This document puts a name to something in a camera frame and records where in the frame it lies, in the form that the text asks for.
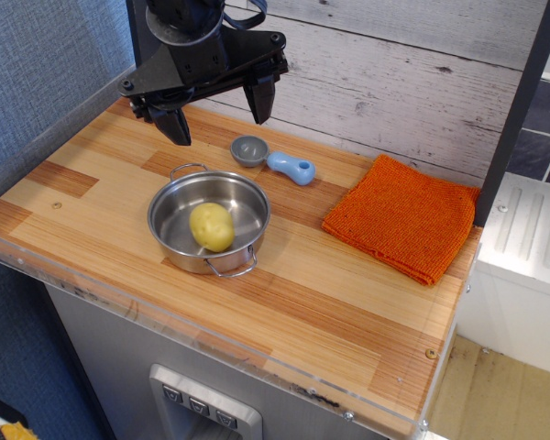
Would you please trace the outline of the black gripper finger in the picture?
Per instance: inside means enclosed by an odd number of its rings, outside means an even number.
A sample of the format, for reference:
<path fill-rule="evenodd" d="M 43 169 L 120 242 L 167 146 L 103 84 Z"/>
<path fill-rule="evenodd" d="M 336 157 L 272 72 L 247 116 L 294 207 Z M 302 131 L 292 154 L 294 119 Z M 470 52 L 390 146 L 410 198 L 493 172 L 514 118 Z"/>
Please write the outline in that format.
<path fill-rule="evenodd" d="M 262 125 L 271 115 L 275 98 L 274 78 L 258 78 L 254 82 L 245 83 L 243 88 L 255 123 Z"/>
<path fill-rule="evenodd" d="M 189 126 L 181 109 L 161 110 L 151 106 L 148 112 L 152 123 L 173 144 L 178 146 L 192 144 Z"/>

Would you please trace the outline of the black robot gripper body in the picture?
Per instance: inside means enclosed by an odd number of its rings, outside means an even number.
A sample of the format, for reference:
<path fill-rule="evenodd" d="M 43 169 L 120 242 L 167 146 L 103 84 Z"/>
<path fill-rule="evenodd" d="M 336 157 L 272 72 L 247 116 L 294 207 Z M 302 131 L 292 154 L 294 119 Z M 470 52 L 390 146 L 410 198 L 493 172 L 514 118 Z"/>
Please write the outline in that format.
<path fill-rule="evenodd" d="M 285 36 L 260 30 L 267 4 L 246 19 L 226 13 L 223 1 L 148 1 L 147 23 L 159 41 L 156 53 L 118 85 L 135 115 L 151 121 L 149 108 L 182 109 L 258 78 L 275 83 L 287 72 Z"/>

